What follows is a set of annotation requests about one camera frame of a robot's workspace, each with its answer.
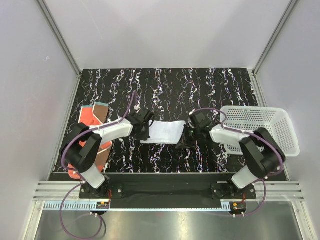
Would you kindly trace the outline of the white towel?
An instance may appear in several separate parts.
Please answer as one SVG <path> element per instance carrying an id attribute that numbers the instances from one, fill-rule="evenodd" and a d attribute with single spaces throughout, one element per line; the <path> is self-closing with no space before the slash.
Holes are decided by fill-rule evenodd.
<path id="1" fill-rule="evenodd" d="M 176 145 L 180 141 L 186 122 L 183 120 L 173 122 L 155 121 L 149 128 L 149 138 L 141 140 L 142 144 Z"/>

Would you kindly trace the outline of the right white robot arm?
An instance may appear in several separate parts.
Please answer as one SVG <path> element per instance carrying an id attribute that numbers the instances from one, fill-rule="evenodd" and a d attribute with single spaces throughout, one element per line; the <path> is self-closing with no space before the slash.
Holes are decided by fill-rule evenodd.
<path id="1" fill-rule="evenodd" d="M 227 185 L 228 195 L 236 199 L 244 194 L 248 185 L 277 175 L 277 168 L 282 171 L 286 156 L 266 128 L 249 132 L 226 126 L 226 120 L 227 115 L 215 108 L 190 112 L 175 148 L 193 148 L 200 140 L 240 148 L 246 165 Z"/>

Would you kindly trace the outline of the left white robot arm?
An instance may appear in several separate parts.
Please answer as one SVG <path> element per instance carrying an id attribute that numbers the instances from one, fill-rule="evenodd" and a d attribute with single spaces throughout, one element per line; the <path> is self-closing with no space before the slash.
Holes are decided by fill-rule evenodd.
<path id="1" fill-rule="evenodd" d="M 153 112 L 141 108 L 101 125 L 79 123 L 62 143 L 61 163 L 70 164 L 80 179 L 90 186 L 90 192 L 97 198 L 103 198 L 108 193 L 107 178 L 95 164 L 100 148 L 108 142 L 125 137 L 134 137 L 138 141 L 148 140 L 149 127 L 154 119 Z"/>

